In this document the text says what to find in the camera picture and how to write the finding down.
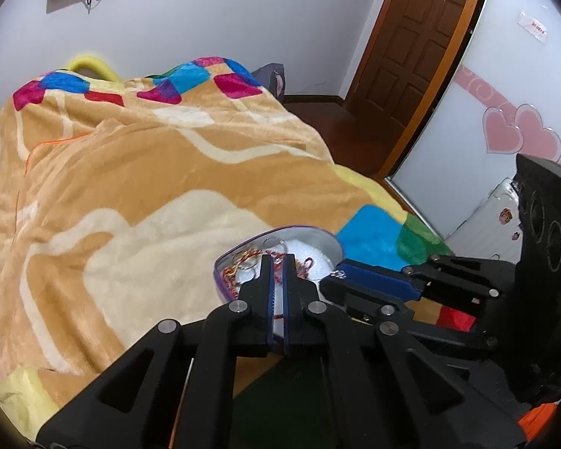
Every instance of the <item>blanket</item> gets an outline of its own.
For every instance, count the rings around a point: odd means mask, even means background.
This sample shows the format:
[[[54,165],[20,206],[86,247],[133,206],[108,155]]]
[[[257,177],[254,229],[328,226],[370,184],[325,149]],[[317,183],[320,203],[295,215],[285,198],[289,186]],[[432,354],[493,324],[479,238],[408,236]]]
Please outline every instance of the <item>blanket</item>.
[[[296,224],[390,268],[447,251],[230,59],[31,80],[0,111],[0,405],[33,439],[161,319],[219,306],[218,256]],[[240,360],[237,390],[276,361]]]

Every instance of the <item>black speaker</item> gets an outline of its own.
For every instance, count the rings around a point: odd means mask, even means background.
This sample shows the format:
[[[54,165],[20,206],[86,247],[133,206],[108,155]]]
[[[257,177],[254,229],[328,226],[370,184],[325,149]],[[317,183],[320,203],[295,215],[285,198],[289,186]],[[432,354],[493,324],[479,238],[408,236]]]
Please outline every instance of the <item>black speaker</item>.
[[[535,363],[561,363],[561,165],[517,156],[515,186],[523,234],[515,271],[518,353]]]

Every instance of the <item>sticker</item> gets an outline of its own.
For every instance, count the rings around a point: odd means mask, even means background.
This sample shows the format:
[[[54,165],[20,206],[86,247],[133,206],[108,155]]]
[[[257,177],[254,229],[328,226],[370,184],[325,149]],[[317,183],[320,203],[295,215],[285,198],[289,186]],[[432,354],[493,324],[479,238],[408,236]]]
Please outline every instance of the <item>sticker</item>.
[[[518,24],[540,40],[540,42],[545,43],[548,32],[546,31],[546,27],[538,20],[522,12],[519,14]]]
[[[499,215],[499,223],[506,225],[509,221],[513,219],[513,214],[509,208],[505,208],[501,211]]]

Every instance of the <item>red cloth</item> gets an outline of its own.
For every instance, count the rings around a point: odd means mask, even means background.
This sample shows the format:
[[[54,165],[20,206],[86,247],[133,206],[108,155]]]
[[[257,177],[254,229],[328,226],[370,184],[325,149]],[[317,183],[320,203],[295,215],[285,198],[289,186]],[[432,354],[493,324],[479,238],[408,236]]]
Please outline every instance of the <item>red cloth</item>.
[[[475,322],[476,318],[474,316],[443,305],[436,325],[469,332]]]
[[[112,94],[110,92],[97,92],[97,91],[87,91],[85,93],[85,99],[90,101],[105,101],[106,103],[118,104],[118,106],[124,106],[123,96],[120,94]]]

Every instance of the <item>heart sticker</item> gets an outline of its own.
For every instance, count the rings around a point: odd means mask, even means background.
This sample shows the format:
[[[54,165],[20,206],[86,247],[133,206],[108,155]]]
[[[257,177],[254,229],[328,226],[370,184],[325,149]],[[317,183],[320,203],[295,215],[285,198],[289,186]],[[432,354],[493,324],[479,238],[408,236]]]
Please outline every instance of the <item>heart sticker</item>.
[[[507,124],[505,115],[496,107],[488,108],[482,118],[486,153],[515,154],[522,149],[524,137],[515,125]]]
[[[524,137],[520,153],[557,162],[561,158],[561,138],[544,128],[542,117],[531,104],[522,104],[515,113],[515,124]]]

